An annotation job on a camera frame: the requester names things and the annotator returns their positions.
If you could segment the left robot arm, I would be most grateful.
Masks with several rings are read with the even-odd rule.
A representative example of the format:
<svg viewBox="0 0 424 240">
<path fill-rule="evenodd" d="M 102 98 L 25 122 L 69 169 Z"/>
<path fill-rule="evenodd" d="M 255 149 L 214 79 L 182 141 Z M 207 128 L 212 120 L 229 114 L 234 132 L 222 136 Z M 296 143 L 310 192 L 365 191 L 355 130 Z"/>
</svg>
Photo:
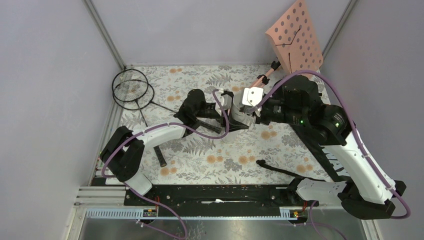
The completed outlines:
<svg viewBox="0 0 424 240">
<path fill-rule="evenodd" d="M 117 128 L 99 155 L 103 162 L 102 176 L 106 178 L 106 169 L 109 169 L 112 177 L 132 190 L 142 205 L 152 204 L 155 200 L 155 192 L 151 189 L 153 185 L 139 170 L 145 150 L 185 138 L 192 133 L 201 135 L 197 131 L 200 118 L 216 119 L 224 125 L 224 132 L 218 136 L 219 139 L 245 128 L 235 119 L 236 111 L 242 107 L 243 94 L 215 89 L 212 95 L 215 101 L 207 102 L 202 90 L 193 89 L 169 121 L 137 133 L 126 126 Z"/>
</svg>

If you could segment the pink music stand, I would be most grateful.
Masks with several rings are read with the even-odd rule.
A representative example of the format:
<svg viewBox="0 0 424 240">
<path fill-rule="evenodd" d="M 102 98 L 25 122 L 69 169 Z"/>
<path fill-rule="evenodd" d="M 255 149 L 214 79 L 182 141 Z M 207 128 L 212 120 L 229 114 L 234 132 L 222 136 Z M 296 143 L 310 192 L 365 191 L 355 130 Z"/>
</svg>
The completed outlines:
<svg viewBox="0 0 424 240">
<path fill-rule="evenodd" d="M 265 35 L 285 75 L 320 69 L 324 58 L 304 0 L 296 0 Z"/>
</svg>

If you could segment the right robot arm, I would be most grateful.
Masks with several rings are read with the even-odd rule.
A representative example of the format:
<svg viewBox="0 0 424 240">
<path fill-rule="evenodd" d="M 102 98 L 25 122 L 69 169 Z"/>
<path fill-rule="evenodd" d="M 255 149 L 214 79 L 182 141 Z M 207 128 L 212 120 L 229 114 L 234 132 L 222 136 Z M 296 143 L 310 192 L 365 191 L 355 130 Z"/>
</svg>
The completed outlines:
<svg viewBox="0 0 424 240">
<path fill-rule="evenodd" d="M 326 182 L 297 176 L 287 191 L 287 201 L 334 203 L 361 220 L 393 219 L 393 199 L 401 199 L 404 182 L 389 177 L 365 147 L 346 111 L 322 101 L 316 82 L 304 75 L 278 81 L 268 94 L 260 87 L 246 88 L 242 109 L 258 124 L 283 123 L 297 127 L 305 137 L 334 156 L 348 179 Z"/>
</svg>

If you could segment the white shuttlecock tube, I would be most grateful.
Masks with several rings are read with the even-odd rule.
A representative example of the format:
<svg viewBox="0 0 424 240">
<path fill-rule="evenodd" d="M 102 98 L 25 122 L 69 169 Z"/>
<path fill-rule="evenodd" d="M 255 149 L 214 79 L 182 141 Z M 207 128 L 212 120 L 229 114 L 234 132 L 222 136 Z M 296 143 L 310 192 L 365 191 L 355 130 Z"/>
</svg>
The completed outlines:
<svg viewBox="0 0 424 240">
<path fill-rule="evenodd" d="M 253 118 L 250 115 L 245 114 L 242 110 L 245 107 L 242 104 L 242 92 L 239 92 L 234 95 L 232 99 L 232 106 L 229 110 L 229 120 L 236 120 L 243 124 L 248 125 L 249 127 L 252 125 Z M 238 131 L 229 131 L 229 133 L 223 138 L 223 142 L 226 144 L 233 143 L 236 138 L 244 134 L 248 129 L 238 130 Z"/>
</svg>

